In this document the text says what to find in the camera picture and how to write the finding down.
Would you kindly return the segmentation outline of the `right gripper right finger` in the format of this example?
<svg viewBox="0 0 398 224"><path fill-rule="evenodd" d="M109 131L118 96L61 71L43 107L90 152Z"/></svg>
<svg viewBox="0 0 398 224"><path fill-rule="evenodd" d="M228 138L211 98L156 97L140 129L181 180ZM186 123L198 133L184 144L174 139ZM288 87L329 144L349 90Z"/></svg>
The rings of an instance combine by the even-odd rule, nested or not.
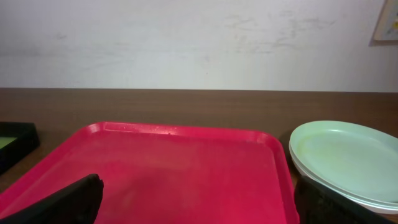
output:
<svg viewBox="0 0 398 224"><path fill-rule="evenodd" d="M300 224L394 224L306 176L296 183L294 201Z"/></svg>

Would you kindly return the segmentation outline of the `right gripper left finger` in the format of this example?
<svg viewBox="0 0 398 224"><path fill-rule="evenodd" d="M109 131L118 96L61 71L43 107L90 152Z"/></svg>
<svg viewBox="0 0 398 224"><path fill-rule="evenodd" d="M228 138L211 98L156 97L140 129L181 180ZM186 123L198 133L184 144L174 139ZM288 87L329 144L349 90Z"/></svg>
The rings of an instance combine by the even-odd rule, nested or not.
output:
<svg viewBox="0 0 398 224"><path fill-rule="evenodd" d="M94 224L103 190L99 175L90 174L2 218L1 224Z"/></svg>

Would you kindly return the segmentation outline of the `light green plate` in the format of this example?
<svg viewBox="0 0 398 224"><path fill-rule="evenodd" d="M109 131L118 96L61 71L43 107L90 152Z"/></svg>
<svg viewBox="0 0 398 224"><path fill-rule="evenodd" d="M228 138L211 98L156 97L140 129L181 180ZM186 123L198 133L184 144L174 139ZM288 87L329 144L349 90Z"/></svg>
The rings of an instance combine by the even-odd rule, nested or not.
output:
<svg viewBox="0 0 398 224"><path fill-rule="evenodd" d="M289 140L298 169L364 203L397 206L397 138L366 126L313 121Z"/></svg>

